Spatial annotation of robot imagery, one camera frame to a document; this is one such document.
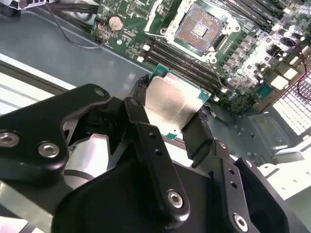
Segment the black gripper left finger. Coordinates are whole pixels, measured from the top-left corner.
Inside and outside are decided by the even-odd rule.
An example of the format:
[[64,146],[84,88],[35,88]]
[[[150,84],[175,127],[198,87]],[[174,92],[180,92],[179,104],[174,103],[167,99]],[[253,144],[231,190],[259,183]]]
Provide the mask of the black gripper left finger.
[[[94,84],[85,84],[2,116],[0,178],[6,183],[25,183],[31,188],[55,185],[69,161],[69,146],[83,140],[88,133],[108,137],[115,159],[109,170],[129,160],[138,162],[154,192],[155,207],[166,221],[165,228],[173,230],[187,221],[189,199],[159,129],[150,124],[142,102],[134,96],[124,100],[112,98]],[[35,197],[54,205],[52,221],[65,198],[58,200],[53,192],[44,196],[38,190]]]

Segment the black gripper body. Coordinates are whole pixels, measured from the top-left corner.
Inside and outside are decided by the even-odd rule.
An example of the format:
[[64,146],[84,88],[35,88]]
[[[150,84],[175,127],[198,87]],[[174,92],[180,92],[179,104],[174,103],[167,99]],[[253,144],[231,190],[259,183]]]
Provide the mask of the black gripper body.
[[[226,233],[212,181],[181,165],[175,169],[190,201],[190,216],[175,233]],[[54,233],[166,233],[155,195],[136,160],[129,160],[70,192],[52,221]]]

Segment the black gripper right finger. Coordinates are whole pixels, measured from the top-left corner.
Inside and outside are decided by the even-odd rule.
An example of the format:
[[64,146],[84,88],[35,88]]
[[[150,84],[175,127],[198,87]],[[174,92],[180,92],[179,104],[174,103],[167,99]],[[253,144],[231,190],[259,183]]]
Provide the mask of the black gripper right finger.
[[191,169],[181,173],[190,202],[189,233],[287,233],[287,204],[251,161],[231,159],[196,113],[182,129]]

